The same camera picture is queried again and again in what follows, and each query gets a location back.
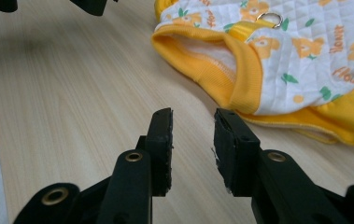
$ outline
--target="metal screw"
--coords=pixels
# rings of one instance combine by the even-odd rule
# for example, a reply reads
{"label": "metal screw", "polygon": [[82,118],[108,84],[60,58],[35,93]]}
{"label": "metal screw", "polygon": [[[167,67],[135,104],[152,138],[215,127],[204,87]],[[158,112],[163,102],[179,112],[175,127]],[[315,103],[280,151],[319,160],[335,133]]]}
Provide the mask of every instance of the metal screw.
{"label": "metal screw", "polygon": [[60,203],[68,197],[68,194],[68,189],[64,187],[52,189],[43,196],[42,203],[48,206]]}
{"label": "metal screw", "polygon": [[272,161],[285,161],[287,158],[278,152],[270,152],[267,157]]}
{"label": "metal screw", "polygon": [[278,19],[278,23],[276,25],[273,26],[273,28],[278,28],[281,26],[282,22],[284,21],[284,18],[282,18],[281,15],[278,15],[277,13],[275,12],[264,12],[262,13],[261,15],[259,15],[258,18],[256,18],[256,20],[260,20],[260,19],[263,19],[264,17],[266,16],[271,16],[271,17],[275,17]]}
{"label": "metal screw", "polygon": [[125,157],[127,161],[140,161],[142,159],[142,154],[138,152],[132,152],[127,154]]}

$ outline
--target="cartoon bear pattern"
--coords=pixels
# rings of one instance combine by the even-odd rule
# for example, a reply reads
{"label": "cartoon bear pattern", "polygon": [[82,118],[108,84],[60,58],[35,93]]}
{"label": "cartoon bear pattern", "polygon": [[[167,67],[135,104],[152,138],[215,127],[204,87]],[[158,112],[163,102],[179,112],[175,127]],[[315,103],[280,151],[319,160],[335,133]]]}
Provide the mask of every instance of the cartoon bear pattern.
{"label": "cartoon bear pattern", "polygon": [[[264,12],[281,15],[283,22],[256,30],[246,41],[262,63],[255,115],[324,105],[354,89],[354,0],[179,0],[163,11],[156,30],[178,24],[228,33]],[[235,71],[233,55],[218,60]]]}

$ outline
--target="yellow fabric edge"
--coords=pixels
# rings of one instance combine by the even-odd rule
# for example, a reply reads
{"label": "yellow fabric edge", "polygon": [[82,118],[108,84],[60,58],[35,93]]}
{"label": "yellow fabric edge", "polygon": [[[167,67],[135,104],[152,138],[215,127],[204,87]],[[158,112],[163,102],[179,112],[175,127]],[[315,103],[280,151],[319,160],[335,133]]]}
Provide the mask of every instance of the yellow fabric edge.
{"label": "yellow fabric edge", "polygon": [[156,15],[157,21],[160,21],[160,15],[162,14],[162,12],[176,2],[177,0],[156,0],[154,2],[154,13]]}
{"label": "yellow fabric edge", "polygon": [[246,121],[263,126],[298,129],[299,133],[324,143],[333,143],[331,138],[310,133],[310,130],[325,133],[338,141],[354,146],[354,90],[326,105],[311,106],[299,111],[276,116],[253,116],[239,114]]}
{"label": "yellow fabric edge", "polygon": [[[237,75],[233,83],[214,64],[193,57],[174,38],[176,35],[207,43],[224,42],[236,59]],[[180,25],[165,25],[152,36],[153,47],[179,72],[196,81],[224,108],[254,113],[260,103],[262,67],[256,52],[243,42],[222,32]]]}
{"label": "yellow fabric edge", "polygon": [[274,26],[275,25],[273,23],[264,20],[258,20],[255,22],[240,21],[230,28],[228,34],[240,41],[245,42],[254,31],[263,27],[272,28]]}

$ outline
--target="dog shirt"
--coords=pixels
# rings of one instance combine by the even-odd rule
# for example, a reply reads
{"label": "dog shirt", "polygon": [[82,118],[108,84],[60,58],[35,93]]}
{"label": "dog shirt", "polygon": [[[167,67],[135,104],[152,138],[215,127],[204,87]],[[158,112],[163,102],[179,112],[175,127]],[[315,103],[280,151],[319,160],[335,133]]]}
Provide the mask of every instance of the dog shirt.
{"label": "dog shirt", "polygon": [[354,145],[354,0],[157,0],[155,12],[154,48],[221,107]]}

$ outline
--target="wooden table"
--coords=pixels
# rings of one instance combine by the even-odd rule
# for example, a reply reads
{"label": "wooden table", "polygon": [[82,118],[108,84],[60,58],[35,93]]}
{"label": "wooden table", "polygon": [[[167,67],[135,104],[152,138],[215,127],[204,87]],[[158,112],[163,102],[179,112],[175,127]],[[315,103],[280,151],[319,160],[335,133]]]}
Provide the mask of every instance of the wooden table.
{"label": "wooden table", "polygon": [[[174,110],[173,187],[154,198],[154,223],[253,223],[250,199],[227,193],[213,147],[216,103],[150,44],[153,1],[108,0],[94,17],[67,0],[19,1],[0,12],[0,160],[9,221],[40,189],[80,189],[112,174],[147,133],[151,114]],[[250,125],[262,148],[289,153],[318,185],[345,194],[354,147]]]}

